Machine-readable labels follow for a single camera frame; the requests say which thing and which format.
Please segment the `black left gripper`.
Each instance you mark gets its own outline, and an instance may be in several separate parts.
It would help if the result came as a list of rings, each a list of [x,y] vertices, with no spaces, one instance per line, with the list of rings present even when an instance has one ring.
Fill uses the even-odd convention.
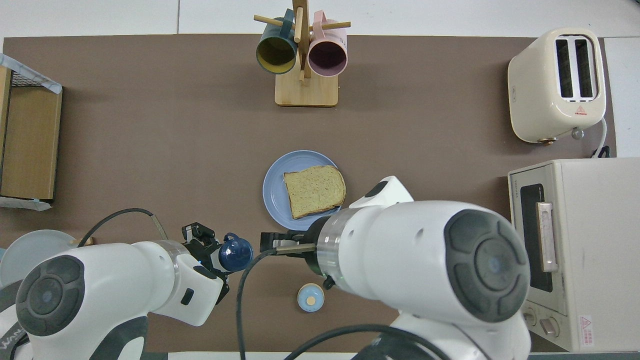
[[[202,267],[210,272],[223,271],[219,257],[219,250],[222,245],[217,242],[214,230],[199,222],[194,222],[182,227],[182,235],[190,255],[192,255]],[[229,291],[230,286],[227,281],[224,280],[215,303],[219,305]]]

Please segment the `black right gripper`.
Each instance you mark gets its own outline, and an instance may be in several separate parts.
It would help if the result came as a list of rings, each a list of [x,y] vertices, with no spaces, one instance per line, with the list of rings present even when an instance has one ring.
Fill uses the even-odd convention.
[[[260,252],[275,250],[277,256],[304,258],[314,253],[314,244],[305,239],[304,231],[288,231],[286,233],[261,232]]]

